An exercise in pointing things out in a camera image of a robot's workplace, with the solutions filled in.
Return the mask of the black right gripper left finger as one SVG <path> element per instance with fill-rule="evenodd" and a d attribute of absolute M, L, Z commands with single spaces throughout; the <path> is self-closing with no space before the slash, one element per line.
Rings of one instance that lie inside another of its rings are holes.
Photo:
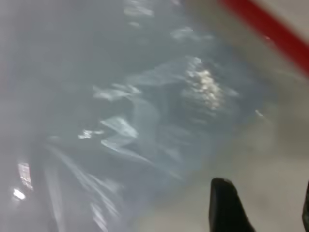
<path fill-rule="evenodd" d="M 224 178 L 211 180 L 209 227 L 211 232 L 253 232 L 234 184 Z"/>

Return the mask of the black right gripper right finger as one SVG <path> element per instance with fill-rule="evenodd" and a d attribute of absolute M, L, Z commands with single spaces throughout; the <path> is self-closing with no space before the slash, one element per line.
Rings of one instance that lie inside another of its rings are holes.
<path fill-rule="evenodd" d="M 306 189 L 305 201 L 303 205 L 302 222 L 305 232 L 309 232 L 309 183 Z"/>

